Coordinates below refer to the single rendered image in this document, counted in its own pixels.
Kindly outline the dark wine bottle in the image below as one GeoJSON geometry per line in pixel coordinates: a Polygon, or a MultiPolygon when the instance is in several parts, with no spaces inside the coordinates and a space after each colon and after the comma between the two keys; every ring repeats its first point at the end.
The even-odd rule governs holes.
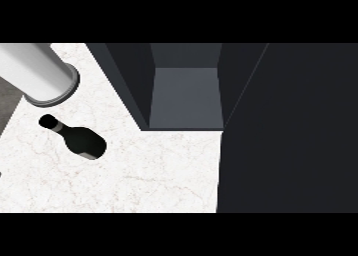
{"type": "Polygon", "coordinates": [[[67,126],[51,114],[39,119],[39,125],[64,138],[68,150],[89,160],[96,160],[105,153],[105,139],[86,127],[67,126]]]}

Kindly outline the dark grey cabinet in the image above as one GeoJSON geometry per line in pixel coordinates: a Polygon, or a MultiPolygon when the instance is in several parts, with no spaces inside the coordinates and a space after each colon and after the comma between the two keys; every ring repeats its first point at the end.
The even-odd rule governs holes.
{"type": "Polygon", "coordinates": [[[90,43],[88,48],[144,131],[220,131],[265,43],[90,43]]]}

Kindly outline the dark grey cabinet door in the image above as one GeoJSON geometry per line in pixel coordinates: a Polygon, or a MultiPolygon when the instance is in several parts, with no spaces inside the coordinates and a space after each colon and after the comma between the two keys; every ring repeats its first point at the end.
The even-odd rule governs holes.
{"type": "Polygon", "coordinates": [[[268,46],[222,134],[220,212],[358,212],[358,43],[268,46]]]}

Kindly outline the white cylindrical appliance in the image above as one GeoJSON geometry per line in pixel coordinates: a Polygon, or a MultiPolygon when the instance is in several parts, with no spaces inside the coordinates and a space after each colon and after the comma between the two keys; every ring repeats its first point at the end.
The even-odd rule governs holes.
{"type": "Polygon", "coordinates": [[[43,108],[61,104],[80,83],[76,67],[61,60],[49,43],[0,43],[0,77],[43,108]]]}

